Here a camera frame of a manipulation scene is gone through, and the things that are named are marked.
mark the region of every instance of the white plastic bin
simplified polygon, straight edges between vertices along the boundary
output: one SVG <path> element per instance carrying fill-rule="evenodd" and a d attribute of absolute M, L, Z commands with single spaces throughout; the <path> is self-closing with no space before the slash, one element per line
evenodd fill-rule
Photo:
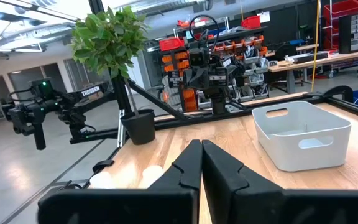
<path fill-rule="evenodd" d="M 268 112 L 280 110 L 281 116 L 268 117 Z M 252 115 L 260 144 L 280 170 L 294 172 L 345 163 L 349 121 L 304 101 L 256 108 Z"/>

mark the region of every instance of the floor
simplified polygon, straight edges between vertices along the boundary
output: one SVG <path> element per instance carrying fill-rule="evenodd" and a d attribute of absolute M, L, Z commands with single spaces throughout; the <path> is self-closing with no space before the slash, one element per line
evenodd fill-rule
<path fill-rule="evenodd" d="M 316 80 L 315 91 L 338 85 L 358 90 L 357 75 L 351 72 Z M 309 84 L 296 86 L 297 92 L 310 90 Z M 279 90 L 270 92 L 270 96 L 284 94 Z M 139 95 L 135 100 L 138 108 L 154 108 L 155 114 L 166 113 Z M 116 127 L 117 102 L 106 103 L 86 116 L 87 123 L 97 129 Z M 70 145 L 68 127 L 55 114 L 47 115 L 44 133 L 47 148 L 38 151 L 32 136 L 17 135 L 11 123 L 0 120 L 0 223 L 37 223 L 37 201 L 41 196 L 68 180 L 84 184 L 93 173 L 93 165 L 113 153 L 117 144 L 115 139 L 107 139 Z"/>

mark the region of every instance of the plant stem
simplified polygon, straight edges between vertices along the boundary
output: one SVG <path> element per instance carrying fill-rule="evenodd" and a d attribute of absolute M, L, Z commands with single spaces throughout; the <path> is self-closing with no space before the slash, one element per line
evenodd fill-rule
<path fill-rule="evenodd" d="M 124 82 L 125 82 L 125 85 L 127 86 L 127 89 L 128 89 L 128 92 L 129 92 L 129 98 L 131 99 L 132 101 L 132 105 L 134 105 L 134 110 L 135 110 L 135 116 L 136 117 L 139 117 L 139 112 L 136 108 L 136 103 L 135 103 L 135 100 L 134 100 L 134 96 L 132 96 L 132 92 L 131 92 L 131 88 L 129 87 L 129 83 L 128 83 L 128 79 L 127 78 L 124 78 Z"/>

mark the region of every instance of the potted plant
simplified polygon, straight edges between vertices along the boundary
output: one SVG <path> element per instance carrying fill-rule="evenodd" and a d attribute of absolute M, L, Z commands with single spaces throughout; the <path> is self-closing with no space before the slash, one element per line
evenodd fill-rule
<path fill-rule="evenodd" d="M 131 7 L 115 13 L 88 14 L 85 21 L 77 21 L 73 31 L 74 60 L 101 74 L 109 70 L 111 78 L 121 76 L 126 84 L 134 112 L 121 118 L 134 144 L 145 144 L 155 139 L 154 110 L 138 110 L 129 87 L 128 67 L 134 67 L 131 58 L 144 49 L 145 15 L 136 17 Z"/>

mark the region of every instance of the wooden tabletop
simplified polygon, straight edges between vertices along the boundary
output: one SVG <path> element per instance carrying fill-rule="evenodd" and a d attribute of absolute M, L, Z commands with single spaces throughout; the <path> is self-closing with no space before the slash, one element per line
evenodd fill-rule
<path fill-rule="evenodd" d="M 300 47 L 296 47 L 296 51 L 301 51 L 301 50 L 308 50 L 308 49 L 313 49 L 315 48 L 315 44 L 310 44 L 310 45 L 304 45 L 304 46 L 300 46 Z M 266 54 L 266 57 L 271 57 L 276 55 L 276 52 L 270 52 Z"/>
<path fill-rule="evenodd" d="M 337 54 L 337 55 L 329 56 L 328 58 L 317 60 L 316 65 L 324 65 L 324 64 L 330 64 L 330 63 L 334 63 L 334 62 L 342 62 L 342 61 L 354 60 L 354 59 L 358 59 L 358 52 L 350 53 L 350 54 Z M 289 66 L 285 66 L 285 67 L 275 65 L 275 66 L 269 67 L 268 70 L 270 72 L 282 72 L 282 71 L 312 67 L 313 64 L 314 64 L 314 62 L 310 61 L 310 62 L 305 62 L 305 63 L 293 64 L 293 65 L 289 65 Z"/>
<path fill-rule="evenodd" d="M 280 171 L 259 144 L 253 117 L 243 116 L 157 131 L 154 141 L 141 146 L 135 146 L 129 140 L 114 157 L 114 165 L 103 171 L 111 174 L 117 188 L 147 188 L 152 182 L 143 178 L 146 168 L 157 165 L 165 171 L 191 140 L 208 139 L 283 188 L 358 189 L 358 116 L 328 104 L 317 106 L 352 124 L 343 166 L 301 172 Z M 211 223 L 203 185 L 200 223 Z"/>

